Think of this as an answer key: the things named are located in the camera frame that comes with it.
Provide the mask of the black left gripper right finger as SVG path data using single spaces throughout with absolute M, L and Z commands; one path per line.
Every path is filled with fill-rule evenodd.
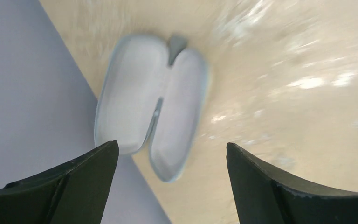
M 305 180 L 234 143 L 226 160 L 241 224 L 358 224 L 358 192 Z

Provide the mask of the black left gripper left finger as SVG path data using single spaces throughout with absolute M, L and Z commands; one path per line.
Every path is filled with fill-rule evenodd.
M 0 189 L 0 224 L 99 224 L 119 147 L 108 141 L 66 163 Z

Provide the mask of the beige umbrella case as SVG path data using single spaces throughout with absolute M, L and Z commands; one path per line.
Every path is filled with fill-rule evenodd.
M 115 45 L 99 95 L 94 143 L 118 142 L 121 155 L 149 150 L 156 176 L 180 178 L 210 83 L 204 56 L 173 34 L 130 34 Z

